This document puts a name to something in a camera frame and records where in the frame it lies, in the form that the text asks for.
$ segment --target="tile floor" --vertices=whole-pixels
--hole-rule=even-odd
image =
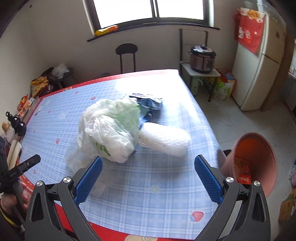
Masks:
[[[278,175],[274,190],[267,198],[273,240],[280,232],[278,216],[281,202],[291,191],[288,177],[296,158],[296,124],[283,103],[278,103],[272,110],[262,113],[242,112],[232,97],[224,102],[216,99],[211,102],[207,100],[208,93],[200,86],[196,101],[206,115],[222,150],[231,149],[234,142],[248,132],[263,135],[274,148],[278,161]],[[236,216],[229,222],[234,223],[235,218]]]

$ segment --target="silver bolt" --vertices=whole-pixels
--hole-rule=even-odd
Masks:
[[[255,185],[256,187],[259,187],[259,186],[260,186],[260,182],[258,182],[258,181],[254,181],[254,185]]]
[[[42,181],[38,181],[38,182],[36,182],[36,186],[37,186],[37,187],[40,187],[40,186],[42,186],[42,184],[43,184],[43,182],[42,182]]]
[[[70,177],[65,177],[64,179],[63,179],[63,182],[64,183],[69,183],[71,181],[71,178]]]
[[[233,183],[234,182],[234,179],[232,177],[226,177],[226,181],[228,183]]]

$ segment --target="black chair backrest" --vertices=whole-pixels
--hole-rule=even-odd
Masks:
[[[120,56],[120,71],[122,73],[122,58],[121,55],[126,54],[126,53],[132,53],[133,54],[133,71],[136,71],[136,60],[135,60],[135,52],[138,51],[138,47],[134,44],[122,44],[119,45],[115,52],[117,55]]]

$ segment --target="table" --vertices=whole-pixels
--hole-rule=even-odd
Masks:
[[[103,241],[114,240],[114,236],[118,241],[137,239],[131,235],[159,237],[158,241],[194,239],[217,208],[194,170],[194,158],[202,154],[217,167],[224,154],[177,70],[105,77],[41,98],[28,122],[20,157],[23,162],[39,154],[41,162],[22,180],[32,191],[39,180],[49,184],[71,176],[65,154],[77,137],[82,112],[99,99],[118,99],[130,93],[163,98],[163,109],[151,121],[187,131],[191,141],[186,156],[178,158],[136,146],[126,163],[104,160],[99,185],[107,188],[102,193],[92,191],[79,207]],[[104,172],[113,177],[111,183]],[[58,204],[57,209],[63,226],[70,229]]]
[[[181,74],[182,74],[182,67],[187,71],[187,73],[189,74],[190,76],[190,79],[189,79],[189,90],[191,91],[191,88],[192,88],[192,81],[193,81],[193,77],[215,77],[215,81],[214,81],[214,84],[212,86],[212,89],[209,89],[206,85],[206,89],[207,91],[209,92],[210,94],[210,97],[209,97],[209,102],[211,102],[212,100],[212,97],[213,97],[213,94],[214,94],[214,91],[215,91],[215,88],[216,88],[216,85],[218,83],[218,78],[221,76],[217,70],[213,69],[209,74],[203,74],[203,73],[199,73],[199,72],[196,72],[194,71],[191,67],[190,67],[190,64],[188,62],[185,62],[185,61],[180,61],[180,65],[181,65]]]

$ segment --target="hand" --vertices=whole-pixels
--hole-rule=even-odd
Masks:
[[[22,183],[22,187],[24,189],[22,193],[22,197],[24,199],[24,204],[23,208],[28,209],[31,194],[29,194],[25,189],[27,187],[26,184]],[[1,197],[0,205],[2,209],[7,213],[7,214],[12,214],[12,207],[14,207],[17,204],[17,198],[13,194],[3,194]]]

